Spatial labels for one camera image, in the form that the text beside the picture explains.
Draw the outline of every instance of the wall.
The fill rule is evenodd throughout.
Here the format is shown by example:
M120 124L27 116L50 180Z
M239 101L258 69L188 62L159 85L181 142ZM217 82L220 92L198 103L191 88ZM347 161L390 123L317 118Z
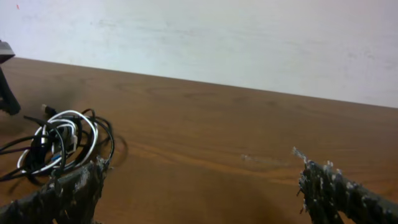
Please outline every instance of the wall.
M396 0L2 0L0 38L24 58L398 107L396 9Z

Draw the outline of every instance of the bundle of cables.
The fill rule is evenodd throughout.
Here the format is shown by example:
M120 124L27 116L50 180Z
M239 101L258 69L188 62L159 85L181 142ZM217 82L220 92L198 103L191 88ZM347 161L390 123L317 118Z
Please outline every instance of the bundle of cables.
M33 184L41 183L37 176L51 175L60 177L88 162L89 158L99 154L97 149L111 143L108 164L114 152L113 130L109 121L95 115L93 109L79 113L73 110L57 113L55 109L43 105L50 119L43 121L25 116L25 119L36 122L40 127L33 136L27 136L0 147L1 154L22 152L17 162L17 168L0 177L0 182L20 177L27 177ZM98 126L108 135L100 140ZM30 146L10 149L13 146L30 141Z

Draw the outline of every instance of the brown wooden surface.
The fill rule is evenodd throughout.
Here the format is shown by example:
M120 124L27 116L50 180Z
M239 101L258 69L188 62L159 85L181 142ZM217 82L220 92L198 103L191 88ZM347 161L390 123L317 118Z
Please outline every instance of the brown wooden surface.
M23 110L0 115L1 142L32 134L22 115L40 116L42 103L94 108L126 140L117 140L98 221L310 223L299 215L293 146L398 202L397 109L18 58L3 69ZM1 156L0 172L17 157ZM35 189L0 183L0 203Z

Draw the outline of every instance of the white cable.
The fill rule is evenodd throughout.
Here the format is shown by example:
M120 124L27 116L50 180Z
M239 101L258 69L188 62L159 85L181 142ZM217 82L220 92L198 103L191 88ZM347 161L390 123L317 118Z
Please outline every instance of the white cable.
M79 166L81 166L81 165L89 158L89 156L91 155L91 153L94 151L94 148L95 148L95 145L96 145L96 142L97 142L97 139L98 139L98 128L97 128L98 126L97 126L97 124L94 124L94 125L93 125L93 123L92 123L85 115L83 115L83 114L81 114L81 113L79 113L79 112L77 112L77 111L73 111L73 110L67 110L67 111L63 111L63 112L61 112L61 113L59 113L59 114L56 114L56 115L54 115L53 117L51 117L51 118L48 120L48 122L49 122L49 123L53 123L53 122L57 122L57 120L59 120L59 121L65 120L65 119L56 119L56 118L58 118L59 116L68 114L68 113L77 114L79 117L83 118L83 119L88 123L88 125L90 126L90 128L93 130L93 133L94 133L94 136L93 136L93 143L91 144L91 147L90 147L90 149L89 149L87 155L84 157L84 159L83 159L79 164L77 164L77 165L75 166L75 167L79 167ZM39 133L42 129L43 129L43 133L44 133L44 134L47 133L47 132L45 131L46 127L43 126L43 128L40 127L39 129L36 130L35 135L38 135L38 133ZM29 151L29 150L25 150L25 151L22 153L22 155L20 156L20 158L18 159L17 168L20 168L20 167L21 167L22 160L24 159L24 157L26 156L26 154L28 153L28 151ZM38 172L45 171L45 170L47 170L47 169L49 169L49 168L55 166L56 164L58 164L58 163L61 161L61 159L62 159L62 158L59 157L57 160L55 160L55 161L52 162L51 164L49 164L49 165L47 165L47 166L41 168L40 170L37 170L37 171L33 172L33 174L36 174L36 173L38 173Z

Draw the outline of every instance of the wooden table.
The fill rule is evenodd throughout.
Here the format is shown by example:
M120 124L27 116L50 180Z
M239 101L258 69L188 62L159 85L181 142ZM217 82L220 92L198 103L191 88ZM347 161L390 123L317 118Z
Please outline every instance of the wooden table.
M311 223L299 215L293 146L398 202L397 109L19 58L3 70L22 111L0 116L1 142L32 134L22 115L41 116L42 103L94 108L126 141L116 141L98 221ZM0 171L18 156L2 156ZM0 183L0 202L35 189Z

